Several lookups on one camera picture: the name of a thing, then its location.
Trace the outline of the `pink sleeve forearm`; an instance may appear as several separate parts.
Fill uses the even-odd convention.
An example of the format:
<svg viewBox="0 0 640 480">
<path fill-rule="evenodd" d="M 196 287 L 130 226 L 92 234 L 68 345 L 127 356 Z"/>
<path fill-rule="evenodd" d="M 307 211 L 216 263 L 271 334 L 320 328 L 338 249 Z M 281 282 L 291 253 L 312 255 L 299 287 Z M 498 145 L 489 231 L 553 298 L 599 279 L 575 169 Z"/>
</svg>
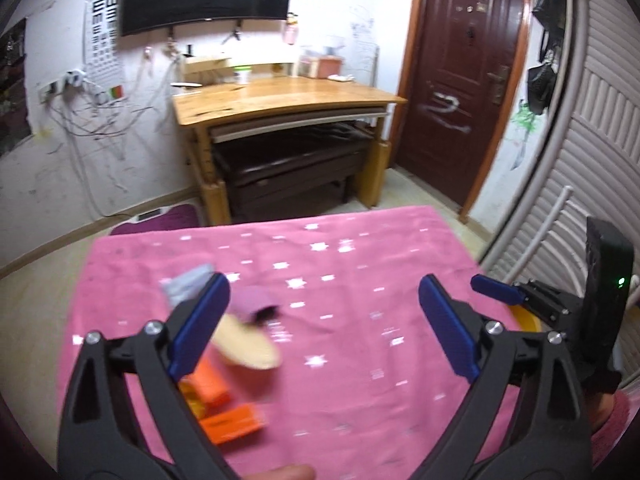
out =
<svg viewBox="0 0 640 480">
<path fill-rule="evenodd" d="M 628 396 L 623 391 L 616 391 L 615 408 L 606 424 L 591 435 L 591 456 L 593 467 L 597 467 L 614 448 L 615 443 L 625 432 L 630 413 Z"/>
</svg>

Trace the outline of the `person's right hand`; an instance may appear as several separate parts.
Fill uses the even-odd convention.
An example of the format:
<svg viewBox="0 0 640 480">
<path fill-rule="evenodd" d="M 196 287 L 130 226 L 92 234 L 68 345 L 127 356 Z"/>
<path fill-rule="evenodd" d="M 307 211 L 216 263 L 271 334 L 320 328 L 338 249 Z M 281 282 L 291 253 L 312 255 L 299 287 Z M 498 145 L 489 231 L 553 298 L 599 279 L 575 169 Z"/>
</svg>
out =
<svg viewBox="0 0 640 480">
<path fill-rule="evenodd" d="M 613 393 L 588 393 L 585 396 L 591 432 L 598 432 L 611 417 L 615 408 Z"/>
</svg>

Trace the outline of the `person's left hand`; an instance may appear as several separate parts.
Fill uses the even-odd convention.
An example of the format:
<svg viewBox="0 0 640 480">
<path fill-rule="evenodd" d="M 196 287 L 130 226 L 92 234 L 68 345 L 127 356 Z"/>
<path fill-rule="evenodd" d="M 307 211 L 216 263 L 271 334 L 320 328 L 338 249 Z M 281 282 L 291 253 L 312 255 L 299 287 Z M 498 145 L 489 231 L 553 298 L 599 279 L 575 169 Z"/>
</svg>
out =
<svg viewBox="0 0 640 480">
<path fill-rule="evenodd" d="M 314 480 L 317 478 L 316 471 L 309 465 L 288 465 L 249 474 L 244 480 Z"/>
</svg>

